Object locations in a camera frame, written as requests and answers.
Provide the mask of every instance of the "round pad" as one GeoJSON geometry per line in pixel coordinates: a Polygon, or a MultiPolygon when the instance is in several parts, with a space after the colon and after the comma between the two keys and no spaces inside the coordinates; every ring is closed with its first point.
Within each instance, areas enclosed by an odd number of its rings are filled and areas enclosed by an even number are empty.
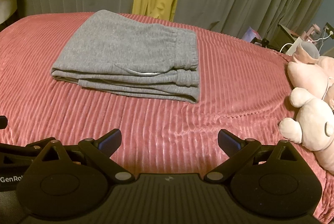
{"type": "Polygon", "coordinates": [[[51,196],[64,196],[74,192],[80,185],[76,176],[70,174],[53,174],[41,182],[41,189],[51,196]]]}
{"type": "Polygon", "coordinates": [[[297,180],[287,174],[267,174],[260,181],[261,188],[273,195],[287,195],[298,187],[297,180]]]}
{"type": "Polygon", "coordinates": [[[57,162],[23,176],[16,195],[24,209],[36,217],[64,219],[96,208],[108,191],[104,175],[85,165],[57,162]]]}
{"type": "Polygon", "coordinates": [[[245,167],[235,174],[230,184],[233,196],[244,208],[266,217],[309,213],[321,197],[319,181],[298,168],[297,161],[275,162],[245,167]]]}

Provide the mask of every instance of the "desk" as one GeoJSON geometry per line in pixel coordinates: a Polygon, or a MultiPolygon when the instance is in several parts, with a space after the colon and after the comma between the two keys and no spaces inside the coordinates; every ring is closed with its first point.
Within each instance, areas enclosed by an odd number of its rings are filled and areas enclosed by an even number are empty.
{"type": "Polygon", "coordinates": [[[270,41],[270,45],[281,49],[286,43],[293,44],[298,38],[298,35],[281,24],[278,26],[280,28],[275,34],[274,38],[270,41]]]}

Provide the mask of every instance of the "folded sweatpants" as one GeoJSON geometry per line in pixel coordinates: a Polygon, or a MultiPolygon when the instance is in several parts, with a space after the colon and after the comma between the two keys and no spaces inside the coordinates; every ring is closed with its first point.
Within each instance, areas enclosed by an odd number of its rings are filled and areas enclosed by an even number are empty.
{"type": "Polygon", "coordinates": [[[101,10],[69,39],[53,64],[51,75],[57,80],[120,95],[196,103],[196,34],[101,10]]]}

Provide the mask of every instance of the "plush toy ear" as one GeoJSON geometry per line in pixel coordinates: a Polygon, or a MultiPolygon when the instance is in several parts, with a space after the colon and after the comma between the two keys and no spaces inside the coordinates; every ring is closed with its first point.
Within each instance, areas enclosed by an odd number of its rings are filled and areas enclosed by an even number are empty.
{"type": "Polygon", "coordinates": [[[300,87],[294,88],[290,94],[290,102],[292,106],[297,108],[302,107],[308,100],[315,98],[316,97],[306,89],[300,87]]]}
{"type": "Polygon", "coordinates": [[[294,121],[292,118],[287,117],[279,123],[278,129],[281,135],[289,141],[297,144],[302,142],[303,133],[298,121],[294,121]]]}
{"type": "Polygon", "coordinates": [[[292,54],[292,57],[305,64],[316,64],[319,59],[319,51],[311,42],[302,42],[292,54]]]}
{"type": "Polygon", "coordinates": [[[334,125],[333,123],[327,121],[325,125],[325,133],[327,136],[332,136],[334,133],[334,125]]]}

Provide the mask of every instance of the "bedspread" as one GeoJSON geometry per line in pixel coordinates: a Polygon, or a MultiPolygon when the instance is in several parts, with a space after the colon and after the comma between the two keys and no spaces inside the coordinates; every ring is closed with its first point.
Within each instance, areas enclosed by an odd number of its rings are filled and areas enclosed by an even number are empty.
{"type": "MultiPolygon", "coordinates": [[[[204,175],[227,159],[217,144],[222,128],[263,144],[282,138],[278,122],[295,113],[288,102],[290,58],[201,28],[124,15],[197,33],[201,91],[196,104],[126,97],[54,80],[52,64],[91,15],[29,16],[0,33],[0,114],[9,120],[0,142],[24,146],[54,136],[69,145],[119,128],[123,141],[112,159],[130,172],[204,175]]],[[[315,216],[328,223],[334,216],[334,177],[312,152],[295,147],[321,181],[324,192],[315,216]]]]}

